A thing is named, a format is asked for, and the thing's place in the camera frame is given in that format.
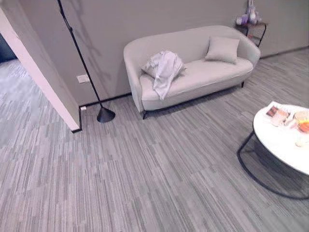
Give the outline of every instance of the floor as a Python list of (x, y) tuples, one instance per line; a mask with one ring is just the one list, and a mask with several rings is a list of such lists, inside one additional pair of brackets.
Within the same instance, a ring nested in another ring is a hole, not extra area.
[[(244, 88), (146, 120), (128, 96), (106, 104), (107, 124), (88, 107), (72, 134), (18, 60), (0, 64), (0, 230), (308, 232), (309, 201), (259, 186), (236, 156), (260, 108), (309, 106), (308, 71), (308, 49), (263, 59)], [(257, 175), (293, 178), (265, 169), (275, 161), (254, 158), (256, 146), (244, 159)], [(279, 187), (309, 193), (308, 176), (295, 181)]]

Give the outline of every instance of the sofa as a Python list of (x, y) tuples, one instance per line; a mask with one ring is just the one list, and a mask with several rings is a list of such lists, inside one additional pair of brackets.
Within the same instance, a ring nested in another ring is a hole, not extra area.
[[(205, 61), (210, 36), (239, 39), (236, 64)], [(154, 79), (141, 70), (160, 51), (177, 53), (187, 69), (171, 84), (164, 100), (153, 90)], [(239, 31), (226, 26), (207, 26), (136, 39), (124, 48), (126, 71), (138, 112), (166, 108), (241, 84), (251, 75), (260, 50)]]

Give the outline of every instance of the figurine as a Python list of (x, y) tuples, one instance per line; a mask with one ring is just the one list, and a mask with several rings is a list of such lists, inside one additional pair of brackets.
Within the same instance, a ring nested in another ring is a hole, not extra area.
[(247, 15), (249, 16), (249, 22), (251, 24), (257, 23), (257, 18), (256, 18), (256, 13), (255, 13), (255, 5), (253, 4), (253, 0), (248, 0)]
[(253, 0), (248, 0), (247, 13), (243, 14), (242, 16), (238, 16), (236, 19), (236, 24), (237, 25), (244, 25), (246, 23), (256, 24), (261, 21), (262, 21), (262, 18), (260, 17), (259, 13), (256, 11)]

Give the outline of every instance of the lamp base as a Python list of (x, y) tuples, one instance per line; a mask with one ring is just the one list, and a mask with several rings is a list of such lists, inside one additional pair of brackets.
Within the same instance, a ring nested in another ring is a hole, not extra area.
[(100, 112), (98, 113), (97, 120), (98, 122), (105, 123), (112, 121), (115, 116), (116, 116), (115, 112), (106, 109), (105, 107), (101, 107)]

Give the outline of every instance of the white wall edge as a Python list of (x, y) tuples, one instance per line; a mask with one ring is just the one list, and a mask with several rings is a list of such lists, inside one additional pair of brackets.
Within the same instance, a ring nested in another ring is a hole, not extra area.
[(46, 98), (49, 100), (54, 109), (63, 118), (68, 127), (73, 130), (80, 128), (75, 122), (72, 115), (69, 113), (65, 105), (59, 99), (58, 95), (54, 92), (52, 87), (49, 85), (48, 81), (45, 79), (44, 75), (40, 71), (39, 67), (19, 39), (18, 35), (14, 31), (12, 25), (7, 19), (4, 11), (0, 8), (0, 33), (14, 51), (15, 55), (18, 57), (24, 68), (31, 75), (34, 82), (42, 90)]

